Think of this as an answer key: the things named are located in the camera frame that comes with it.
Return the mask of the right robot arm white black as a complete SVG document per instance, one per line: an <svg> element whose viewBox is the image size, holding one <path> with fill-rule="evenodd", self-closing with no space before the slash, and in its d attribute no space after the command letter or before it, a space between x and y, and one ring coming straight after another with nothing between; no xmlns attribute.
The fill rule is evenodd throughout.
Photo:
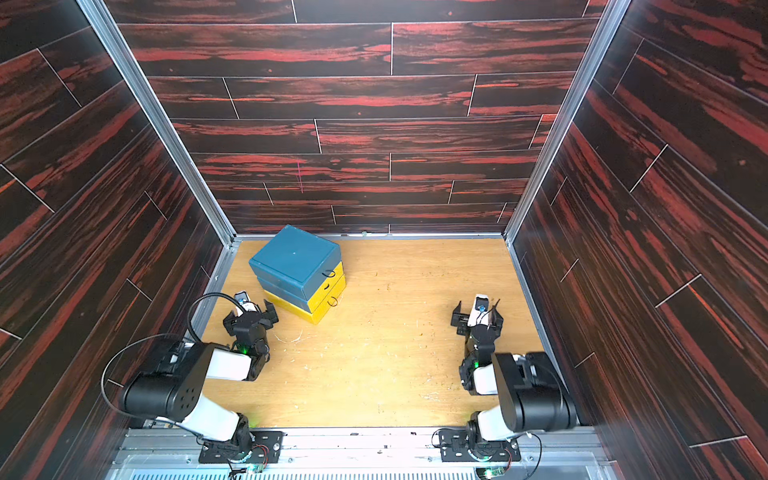
<svg viewBox="0 0 768 480"><path fill-rule="evenodd" d="M458 304L450 325L464 338L461 386L498 404L476 411L462 428L438 431L436 447L445 462L517 461L517 439L528 433L570 430L578 424L576 404L544 352L499 353L496 341L504 319L485 295L470 311Z"/></svg>

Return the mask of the teal drawer cabinet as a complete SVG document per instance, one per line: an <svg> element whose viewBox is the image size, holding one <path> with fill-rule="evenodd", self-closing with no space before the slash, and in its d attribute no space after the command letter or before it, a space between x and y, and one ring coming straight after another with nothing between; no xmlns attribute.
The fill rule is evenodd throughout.
<svg viewBox="0 0 768 480"><path fill-rule="evenodd" d="M258 281L267 280L309 299L339 262L339 245L286 225L249 260L249 266Z"/></svg>

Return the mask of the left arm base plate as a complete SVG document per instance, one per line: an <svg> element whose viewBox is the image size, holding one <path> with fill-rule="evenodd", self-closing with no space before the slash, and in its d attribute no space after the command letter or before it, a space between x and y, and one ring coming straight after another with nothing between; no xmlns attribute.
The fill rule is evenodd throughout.
<svg viewBox="0 0 768 480"><path fill-rule="evenodd" d="M221 465L268 465L279 461L285 433L279 430L251 430L229 441L204 440L198 462Z"/></svg>

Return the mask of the aluminium front rail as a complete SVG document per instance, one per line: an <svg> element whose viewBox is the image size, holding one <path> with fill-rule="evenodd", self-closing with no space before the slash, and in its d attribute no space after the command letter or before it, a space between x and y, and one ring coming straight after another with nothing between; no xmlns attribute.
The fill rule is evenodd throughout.
<svg viewBox="0 0 768 480"><path fill-rule="evenodd" d="M109 479L618 479L590 427L524 434L490 459L461 451L454 428L265 430L245 463L205 464L203 445L170 429L132 429Z"/></svg>

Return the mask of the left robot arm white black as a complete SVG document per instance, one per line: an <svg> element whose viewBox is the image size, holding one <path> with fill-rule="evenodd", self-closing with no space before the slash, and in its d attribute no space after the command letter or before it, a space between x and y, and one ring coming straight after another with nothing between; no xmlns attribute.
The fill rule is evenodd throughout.
<svg viewBox="0 0 768 480"><path fill-rule="evenodd" d="M211 379L255 381L270 360L267 331L279 318L271 302L259 306L244 292L223 298L236 305L223 319L233 344L206 343L197 335L161 342L155 357L127 383L119 410L192 433L201 464L261 472L279 461L284 434L251 429L245 414L207 398L203 387Z"/></svg>

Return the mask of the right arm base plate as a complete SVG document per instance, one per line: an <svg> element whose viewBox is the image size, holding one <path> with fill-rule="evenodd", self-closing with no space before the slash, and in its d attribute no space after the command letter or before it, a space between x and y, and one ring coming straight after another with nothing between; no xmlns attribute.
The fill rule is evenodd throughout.
<svg viewBox="0 0 768 480"><path fill-rule="evenodd" d="M486 441L466 428L443 427L431 436L431 446L439 451L443 462L519 462L521 454L515 442Z"/></svg>

